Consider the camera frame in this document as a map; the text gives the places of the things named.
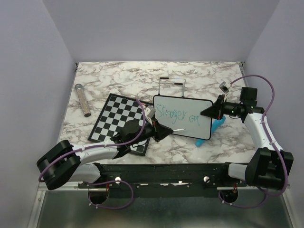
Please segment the black framed whiteboard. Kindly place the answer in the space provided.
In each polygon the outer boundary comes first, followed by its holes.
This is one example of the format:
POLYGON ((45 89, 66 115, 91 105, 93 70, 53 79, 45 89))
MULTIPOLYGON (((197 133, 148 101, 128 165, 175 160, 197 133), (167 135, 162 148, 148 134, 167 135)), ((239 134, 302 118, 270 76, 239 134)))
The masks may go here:
POLYGON ((195 139, 211 138, 212 119, 200 115, 200 112, 212 105, 213 102, 206 99, 164 95, 153 97, 158 122, 173 130, 185 128, 186 130, 174 134, 195 139))

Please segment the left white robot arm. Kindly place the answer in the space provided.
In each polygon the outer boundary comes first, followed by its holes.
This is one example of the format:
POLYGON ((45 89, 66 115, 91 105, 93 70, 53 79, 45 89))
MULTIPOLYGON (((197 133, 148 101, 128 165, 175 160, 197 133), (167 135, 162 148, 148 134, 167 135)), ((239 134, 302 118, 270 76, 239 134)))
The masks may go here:
POLYGON ((121 158, 130 152, 131 146, 150 138, 159 142, 173 132, 156 119, 142 125, 137 120, 130 120, 105 142, 73 146, 68 140, 60 141, 37 161, 38 181, 44 182, 48 190, 55 190, 70 181, 84 181, 96 188, 102 187, 105 175, 96 166, 85 171, 83 165, 121 158))

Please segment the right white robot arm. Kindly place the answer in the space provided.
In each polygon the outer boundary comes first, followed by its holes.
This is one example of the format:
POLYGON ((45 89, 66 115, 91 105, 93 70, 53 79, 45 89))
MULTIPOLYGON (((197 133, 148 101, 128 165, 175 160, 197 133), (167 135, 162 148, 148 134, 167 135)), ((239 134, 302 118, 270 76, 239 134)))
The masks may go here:
POLYGON ((200 113, 217 120, 224 115, 239 117, 248 128, 256 148, 248 164, 229 163, 228 169, 219 173, 218 180, 222 185, 229 186, 238 179, 249 186, 282 193, 287 187, 287 178, 294 158, 275 142, 266 121, 265 111, 257 106, 256 98, 256 88, 243 87, 239 103, 227 102, 224 95, 219 95, 211 107, 200 113))

